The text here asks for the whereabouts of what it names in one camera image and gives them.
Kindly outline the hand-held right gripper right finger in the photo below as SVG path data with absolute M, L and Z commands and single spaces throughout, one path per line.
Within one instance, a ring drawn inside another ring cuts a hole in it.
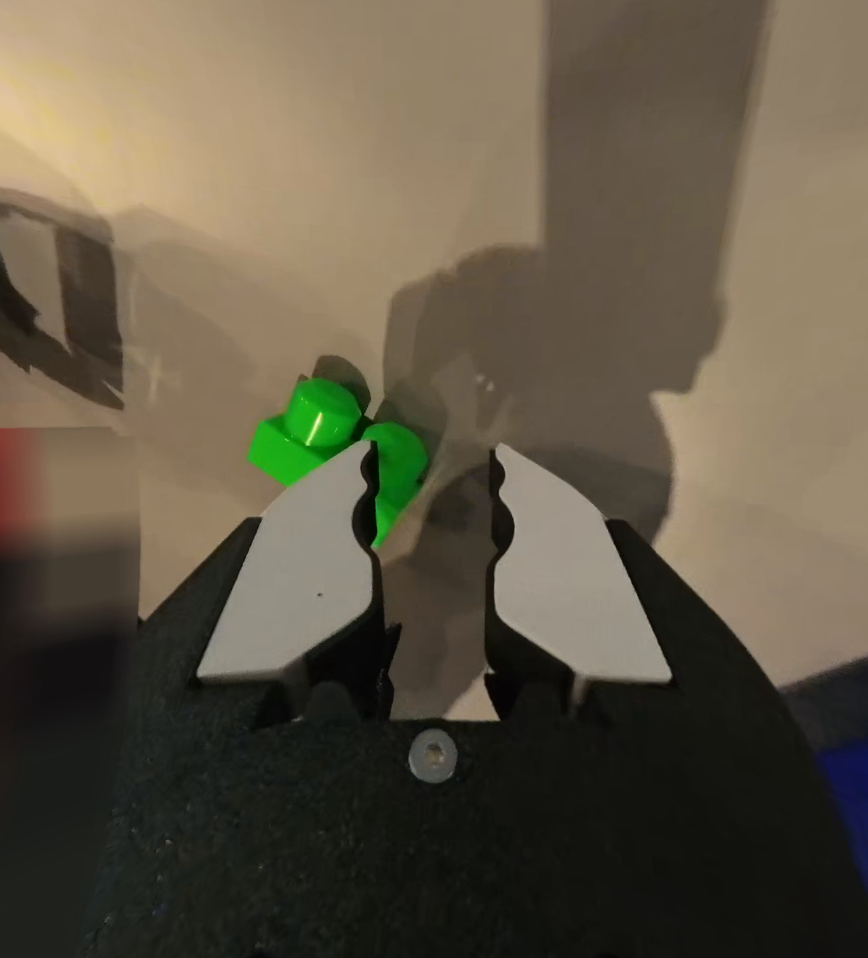
M 607 519 L 514 448 L 489 457 L 487 690 L 513 713 L 527 688 L 570 713 L 577 683 L 664 687 L 667 658 Z

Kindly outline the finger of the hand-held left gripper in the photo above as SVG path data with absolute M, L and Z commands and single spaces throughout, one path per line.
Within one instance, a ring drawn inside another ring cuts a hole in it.
M 0 355 L 13 366 L 122 410 L 117 287 L 105 219 L 0 188 Z

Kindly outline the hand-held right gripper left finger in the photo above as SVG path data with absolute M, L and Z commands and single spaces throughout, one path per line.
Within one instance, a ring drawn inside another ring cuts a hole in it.
M 198 664 L 201 683 L 268 681 L 298 712 L 322 683 L 388 710 L 376 535 L 378 452 L 360 440 L 264 510 Z

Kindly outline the green two-stud mega block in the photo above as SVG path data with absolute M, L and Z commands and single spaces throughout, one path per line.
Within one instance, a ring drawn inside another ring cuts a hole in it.
M 362 439 L 373 442 L 378 454 L 373 542 L 378 548 L 416 498 L 428 471 L 427 447 L 410 428 L 369 420 L 354 392 L 341 383 L 302 378 L 284 411 L 256 426 L 247 461 L 289 486 Z

